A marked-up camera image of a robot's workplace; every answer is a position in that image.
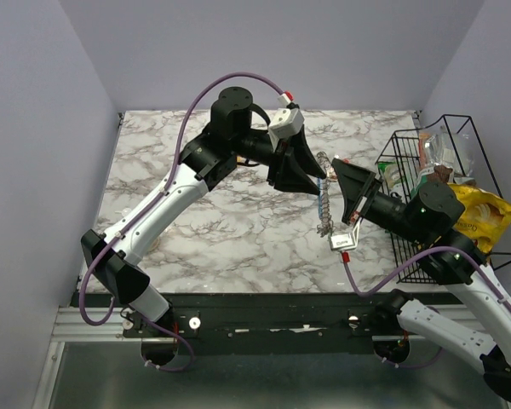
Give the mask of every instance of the yellow bag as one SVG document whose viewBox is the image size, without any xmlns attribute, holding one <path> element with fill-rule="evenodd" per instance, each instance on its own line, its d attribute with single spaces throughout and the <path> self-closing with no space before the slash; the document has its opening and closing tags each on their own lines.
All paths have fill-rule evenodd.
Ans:
<svg viewBox="0 0 511 409">
<path fill-rule="evenodd" d="M 511 204 L 477 187 L 449 183 L 466 210 L 456 230 L 474 240 L 479 250 L 489 253 L 511 224 Z"/>
</svg>

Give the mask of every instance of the food package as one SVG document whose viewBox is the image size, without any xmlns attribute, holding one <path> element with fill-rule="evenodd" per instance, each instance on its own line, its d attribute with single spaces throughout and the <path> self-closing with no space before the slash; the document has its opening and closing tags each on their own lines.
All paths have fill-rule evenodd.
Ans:
<svg viewBox="0 0 511 409">
<path fill-rule="evenodd" d="M 511 224 L 511 204 L 477 187 L 454 183 L 449 186 L 466 207 L 456 230 L 472 239 L 479 250 L 489 253 Z"/>
</svg>

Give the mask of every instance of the black wire basket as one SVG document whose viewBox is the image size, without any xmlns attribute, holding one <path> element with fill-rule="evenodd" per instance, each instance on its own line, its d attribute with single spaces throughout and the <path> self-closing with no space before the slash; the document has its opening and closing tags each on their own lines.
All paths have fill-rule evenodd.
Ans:
<svg viewBox="0 0 511 409">
<path fill-rule="evenodd" d="M 429 134 L 440 133 L 448 134 L 451 138 L 451 145 L 456 155 L 456 161 L 459 164 L 460 172 L 466 176 L 466 166 L 461 161 L 461 155 L 458 152 L 458 137 L 462 135 L 462 141 L 468 141 L 468 150 L 472 159 L 471 171 L 472 177 L 477 181 L 477 187 L 487 192 L 497 194 L 501 198 L 502 191 L 498 186 L 494 172 L 486 156 L 485 149 L 479 138 L 479 133 L 475 128 L 474 121 L 467 115 L 443 115 L 433 124 L 423 128 L 412 130 L 396 130 L 388 140 L 386 146 L 376 160 L 376 164 L 389 164 L 395 162 L 398 165 L 399 180 L 401 183 L 401 195 L 408 202 L 411 200 L 411 191 L 415 188 L 416 178 L 421 166 L 419 153 L 419 136 L 424 131 Z M 382 167 L 379 166 L 381 177 L 384 177 Z M 382 184 L 382 191 L 390 194 L 390 189 L 386 182 Z M 393 255 L 396 265 L 406 262 L 420 251 L 407 240 L 401 239 L 398 235 L 390 233 L 393 247 Z M 511 225 L 500 241 L 493 247 L 491 252 L 491 265 L 494 270 L 499 270 L 511 263 Z M 429 277 L 417 263 L 413 264 L 403 271 L 398 278 L 399 283 L 417 283 L 434 284 L 435 281 Z"/>
</svg>

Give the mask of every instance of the gray wall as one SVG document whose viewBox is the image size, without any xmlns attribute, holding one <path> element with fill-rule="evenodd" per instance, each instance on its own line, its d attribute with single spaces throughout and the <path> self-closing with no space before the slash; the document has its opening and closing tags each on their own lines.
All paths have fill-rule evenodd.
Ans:
<svg viewBox="0 0 511 409">
<path fill-rule="evenodd" d="M 117 118 L 59 3 L 0 1 L 0 408 L 32 405 Z"/>
<path fill-rule="evenodd" d="M 487 0 L 424 107 L 474 117 L 503 195 L 511 202 L 511 0 Z M 511 268 L 499 272 L 511 290 Z"/>
<path fill-rule="evenodd" d="M 237 70 L 269 76 L 303 107 L 420 109 L 483 3 L 60 2 L 121 109 L 187 107 L 209 82 Z M 276 105 L 268 89 L 236 84 Z"/>
</svg>

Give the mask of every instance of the marble tabletop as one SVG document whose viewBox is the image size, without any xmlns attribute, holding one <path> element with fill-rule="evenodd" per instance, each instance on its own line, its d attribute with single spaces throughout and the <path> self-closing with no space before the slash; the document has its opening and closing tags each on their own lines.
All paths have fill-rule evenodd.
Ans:
<svg viewBox="0 0 511 409">
<path fill-rule="evenodd" d="M 97 231 L 134 208 L 169 170 L 183 111 L 127 112 L 102 200 Z M 304 111 L 307 143 L 375 168 L 386 141 L 398 129 L 413 128 L 410 112 Z M 186 139 L 210 118 L 195 112 Z M 255 126 L 262 126 L 254 118 Z M 281 193 L 268 186 L 267 167 L 239 168 L 184 211 L 142 260 L 162 292 L 352 292 L 340 256 L 316 232 L 318 199 Z M 343 199 L 330 185 L 331 214 L 341 225 Z M 358 286 L 369 289 L 395 267 L 389 235 L 364 221 L 359 247 L 350 253 Z M 404 291 L 439 291 L 436 285 L 396 284 Z M 104 292 L 94 278 L 89 292 Z"/>
</svg>

